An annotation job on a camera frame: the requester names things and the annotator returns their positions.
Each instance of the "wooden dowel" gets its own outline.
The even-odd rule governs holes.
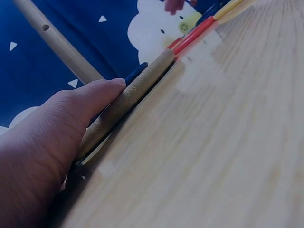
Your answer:
[[[103,79],[31,0],[13,1],[31,26],[83,84]]]

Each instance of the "wooden stick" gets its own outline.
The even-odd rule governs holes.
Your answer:
[[[13,0],[31,26],[83,83],[103,79],[31,0]]]
[[[174,60],[172,50],[165,50],[113,101],[87,129],[77,155],[85,156],[114,127],[114,125],[141,99]]]

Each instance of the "hand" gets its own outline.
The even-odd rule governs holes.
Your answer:
[[[196,5],[197,0],[190,0],[192,6]],[[174,15],[176,11],[182,10],[184,7],[185,0],[166,0],[165,2],[165,11],[170,12],[171,15]]]
[[[124,89],[123,79],[61,91],[0,137],[0,223],[32,227],[60,190],[90,119]]]

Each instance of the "white cloud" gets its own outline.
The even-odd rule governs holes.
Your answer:
[[[0,135],[4,134],[7,132],[9,129],[13,128],[16,124],[18,124],[21,120],[23,120],[25,117],[27,117],[29,114],[31,114],[34,110],[36,110],[38,107],[30,107],[22,112],[20,112],[18,115],[15,116],[15,118],[11,121],[9,128],[0,126]]]
[[[183,34],[178,25],[196,10],[185,3],[182,11],[172,16],[165,12],[164,2],[159,0],[138,0],[137,14],[128,28],[128,37],[138,50],[140,63],[154,61],[164,49]]]

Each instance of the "wooden surface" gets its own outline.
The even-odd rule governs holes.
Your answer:
[[[304,1],[187,50],[104,149],[64,227],[304,227]]]

